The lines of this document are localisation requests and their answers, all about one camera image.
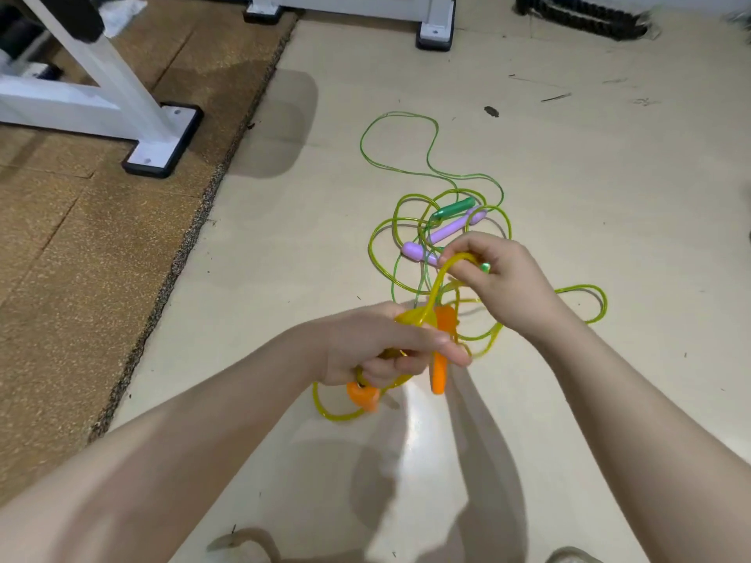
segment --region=yellow cord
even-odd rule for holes
[[[433,136],[433,140],[430,143],[430,146],[427,151],[426,155],[426,164],[429,168],[430,172],[410,172],[407,170],[402,170],[398,168],[394,168],[391,166],[388,166],[384,163],[377,162],[375,160],[372,160],[366,153],[363,147],[363,142],[365,140],[365,136],[368,134],[370,129],[378,122],[385,118],[393,118],[393,117],[404,117],[404,118],[421,118],[424,120],[428,120],[433,124],[433,127],[435,128],[435,134]],[[459,315],[459,307],[461,303],[482,303],[480,299],[474,298],[474,299],[463,299],[460,297],[459,289],[464,286],[463,283],[451,280],[449,281],[445,286],[442,285],[444,278],[446,277],[446,272],[448,269],[456,263],[458,260],[469,260],[473,262],[475,265],[478,264],[477,259],[474,257],[474,255],[471,255],[470,253],[457,253],[456,255],[452,256],[448,261],[446,261],[446,264],[444,264],[441,269],[438,271],[438,274],[433,282],[433,285],[428,290],[422,290],[423,283],[429,284],[429,275],[428,275],[428,267],[426,263],[420,263],[422,267],[422,278],[420,279],[420,283],[418,284],[417,288],[412,288],[408,286],[407,284],[402,283],[397,279],[397,267],[399,265],[399,261],[402,259],[402,255],[399,254],[397,258],[397,262],[394,264],[393,272],[390,273],[383,265],[380,264],[378,259],[376,258],[375,253],[373,252],[373,242],[376,240],[376,237],[380,235],[380,233],[388,228],[391,230],[391,236],[393,237],[394,243],[396,243],[397,247],[399,248],[399,251],[401,251],[402,246],[404,245],[404,241],[399,236],[399,230],[398,227],[405,225],[405,224],[413,224],[411,226],[417,226],[417,234],[418,236],[414,239],[415,242],[419,242],[420,246],[424,249],[424,252],[431,253],[437,255],[437,251],[440,251],[440,247],[436,247],[435,245],[432,245],[429,242],[429,239],[426,236],[426,231],[432,229],[434,226],[437,226],[441,223],[441,221],[435,221],[432,216],[428,216],[430,209],[433,208],[435,211],[438,211],[440,209],[440,205],[438,204],[438,200],[442,199],[443,197],[447,196],[448,194],[454,194],[456,199],[455,201],[459,201],[459,197],[461,195],[467,196],[467,197],[473,197],[476,201],[478,201],[479,207],[473,208],[475,211],[481,211],[484,210],[488,214],[490,212],[498,212],[503,217],[504,222],[506,223],[506,238],[512,238],[512,222],[509,219],[509,217],[506,215],[506,213],[502,210],[500,207],[501,202],[504,198],[504,192],[501,188],[498,181],[491,178],[490,176],[483,174],[483,173],[473,173],[473,174],[452,174],[449,172],[443,172],[439,169],[436,169],[433,167],[433,165],[430,162],[430,152],[433,150],[433,146],[436,143],[436,139],[438,138],[438,122],[436,122],[434,119],[423,116],[423,115],[417,115],[412,112],[403,112],[403,111],[393,111],[393,112],[387,112],[386,114],[383,114],[379,116],[375,121],[371,122],[370,126],[365,130],[365,132],[362,135],[362,138],[360,139],[360,150],[363,155],[363,157],[370,163],[371,165],[380,168],[380,169],[387,169],[391,172],[399,172],[402,174],[409,174],[412,176],[423,176],[428,178],[435,178],[435,179],[441,179],[444,181],[447,181],[451,184],[451,188],[441,192],[435,197],[428,197],[423,194],[407,194],[403,196],[399,201],[397,201],[397,205],[395,209],[393,210],[393,216],[390,219],[383,220],[380,224],[378,224],[375,229],[373,230],[372,234],[370,235],[370,241],[368,242],[368,256],[370,257],[370,260],[372,261],[373,265],[378,269],[378,271],[383,274],[391,283],[391,298],[396,301],[396,296],[394,294],[394,288],[399,287],[403,290],[406,290],[409,293],[415,294],[417,297],[419,296],[427,296],[427,302],[425,303],[425,306],[422,308],[422,312],[418,314],[417,319],[414,321],[414,324],[416,326],[421,326],[422,323],[425,321],[427,315],[429,312],[433,311],[435,306],[442,304],[442,297],[444,294],[446,294],[449,291],[454,291],[456,293],[456,298],[449,302],[449,304],[453,305],[456,309],[456,315]],[[463,180],[470,180],[470,179],[482,179],[485,181],[489,181],[493,183],[499,190],[501,198],[498,203],[495,205],[488,204],[485,200],[485,197],[477,192],[476,190],[472,190],[469,188],[459,188],[459,186],[456,185],[455,180],[463,181]],[[412,202],[412,201],[422,201],[427,203],[427,207],[425,208],[425,211],[423,212],[423,215],[421,217],[402,217],[399,215],[399,209],[402,207],[404,203]],[[469,217],[467,222],[464,225],[463,233],[466,233],[469,231]],[[597,298],[599,299],[599,302],[601,304],[600,312],[590,320],[587,320],[587,323],[595,323],[600,321],[605,317],[605,314],[607,313],[607,296],[605,294],[605,291],[596,286],[595,284],[576,284],[574,286],[565,287],[565,288],[559,288],[556,290],[558,294],[571,292],[573,290],[583,290],[589,293],[592,293],[594,291],[597,293]],[[498,337],[498,334],[502,330],[503,325],[501,323],[495,323],[493,326],[482,335],[477,336],[466,336],[461,335],[457,332],[455,336],[455,342],[458,344],[461,344],[464,346],[464,348],[467,350],[469,355],[473,355],[474,358],[478,358],[483,356],[485,353],[490,351],[490,349],[493,347],[493,344],[496,341],[496,338]],[[469,346],[466,344],[467,341],[480,341],[487,339],[487,345],[485,348],[479,352],[472,353],[472,351],[469,349]],[[356,377],[358,379],[358,382],[361,384],[365,384],[364,380],[362,378],[362,369],[358,368],[356,370]],[[406,383],[411,378],[410,375],[403,375],[399,377],[394,384],[387,387],[386,389],[383,389],[381,391],[381,394],[386,393],[390,389],[393,389],[395,387],[399,387],[400,385]],[[318,413],[321,414],[321,416],[324,416],[326,419],[332,420],[332,421],[347,421],[356,419],[357,417],[361,416],[365,411],[363,409],[357,409],[356,411],[352,413],[347,414],[333,414],[329,412],[326,407],[323,406],[321,403],[321,399],[318,395],[318,384],[313,384],[313,402],[315,404],[315,408],[318,410]]]

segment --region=hand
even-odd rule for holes
[[[456,262],[449,274],[476,292],[488,312],[521,335],[534,335],[567,308],[530,255],[516,241],[471,231],[443,250],[438,264],[456,253],[470,252],[490,264],[485,274],[467,260]]]
[[[424,326],[406,326],[394,318],[407,308],[395,302],[382,302],[356,308],[309,322],[323,336],[324,366],[317,381],[343,385],[354,381],[354,369],[363,368],[363,377],[373,387],[388,387],[400,375],[419,375],[437,351],[458,366],[472,359],[446,332]],[[383,359],[384,350],[396,348],[406,356]]]

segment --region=brown speckled flooring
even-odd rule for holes
[[[206,113],[169,179],[127,175],[127,142],[0,127],[0,504],[107,430],[295,21],[149,0],[115,39],[157,100]]]

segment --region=black spring object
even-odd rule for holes
[[[516,0],[516,11],[521,16],[533,11],[550,22],[615,41],[639,39],[649,31],[645,14],[632,14],[584,0]]]

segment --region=person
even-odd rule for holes
[[[441,262],[553,369],[594,457],[652,563],[751,556],[751,467],[634,370],[553,292],[522,245],[466,233]],[[446,334],[393,321],[384,303],[300,324],[201,384],[105,435],[0,511],[4,561],[168,561],[248,456],[311,382],[344,384],[361,365],[384,387]],[[381,359],[386,348],[405,356]]]

